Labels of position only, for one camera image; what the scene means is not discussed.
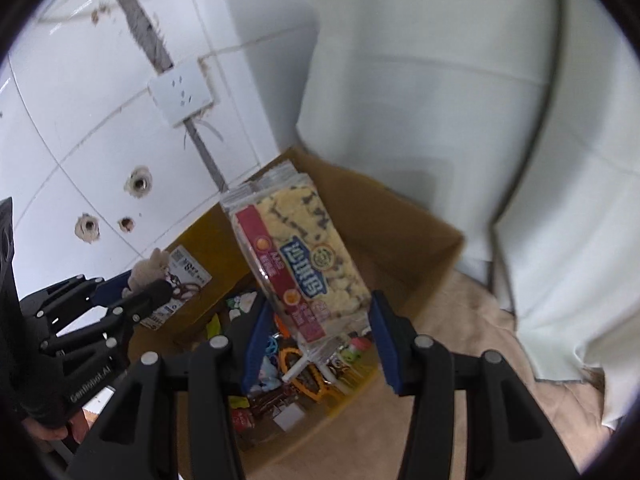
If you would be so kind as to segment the person's left hand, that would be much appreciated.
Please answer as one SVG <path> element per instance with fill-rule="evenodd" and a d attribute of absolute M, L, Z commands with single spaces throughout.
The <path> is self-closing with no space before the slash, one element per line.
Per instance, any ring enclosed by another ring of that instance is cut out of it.
<path fill-rule="evenodd" d="M 61 441 L 72 436 L 73 440 L 81 443 L 96 421 L 96 414 L 85 410 L 76 413 L 60 428 L 51 429 L 40 425 L 35 419 L 26 417 L 22 420 L 24 429 L 35 439 L 43 441 Z"/>

